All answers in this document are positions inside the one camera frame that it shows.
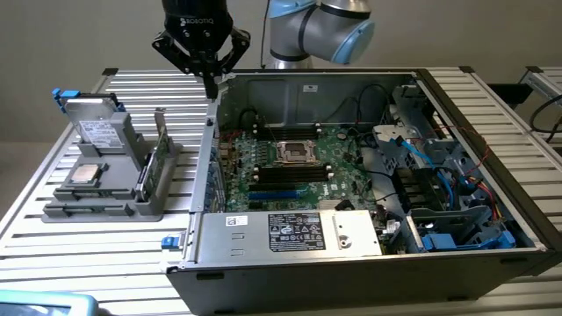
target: cpu socket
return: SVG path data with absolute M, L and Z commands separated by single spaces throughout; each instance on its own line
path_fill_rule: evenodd
M 278 162 L 287 164 L 317 163 L 317 156 L 314 155 L 314 142 L 279 142 L 277 147 Z

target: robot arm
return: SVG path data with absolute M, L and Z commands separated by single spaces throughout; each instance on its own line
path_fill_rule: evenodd
M 229 73 L 250 47 L 250 33 L 233 26 L 227 0 L 163 0 L 166 30 L 153 47 L 186 74 L 203 78 L 207 97 L 217 99 L 215 77 Z M 219 60 L 229 37 L 233 50 Z
M 186 74 L 203 78 L 217 99 L 215 77 L 227 74 L 250 47 L 250 33 L 233 26 L 227 0 L 163 0 L 166 30 L 153 46 Z M 271 0 L 271 68 L 311 68 L 310 56 L 349 64 L 365 52 L 374 33 L 366 0 Z M 218 51 L 233 38 L 233 50 Z
M 310 56 L 349 64 L 371 42 L 366 0 L 271 0 L 271 68 L 311 68 Z

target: blue ram slot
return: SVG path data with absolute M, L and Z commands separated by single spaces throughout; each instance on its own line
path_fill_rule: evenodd
M 282 192 L 263 192 L 263 193 L 250 193 L 249 199 L 298 199 L 298 191 L 282 191 Z

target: power supply label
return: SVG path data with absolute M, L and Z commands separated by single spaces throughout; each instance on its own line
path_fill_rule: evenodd
M 319 213 L 269 214 L 273 252 L 326 250 Z

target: gray wall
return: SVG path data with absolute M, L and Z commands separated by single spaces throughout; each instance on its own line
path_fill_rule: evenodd
M 3 0 L 2 6 L 0 141 L 51 142 L 67 123 L 50 99 L 54 87 L 88 90 L 107 67 L 171 67 L 150 47 L 163 25 L 161 1 Z M 489 81 L 516 81 L 525 65 L 562 66 L 560 0 L 373 0 L 371 6 L 377 33 L 355 66 L 472 65 Z M 266 0 L 230 0 L 235 24 L 253 33 L 243 68 L 259 64 L 265 8 Z

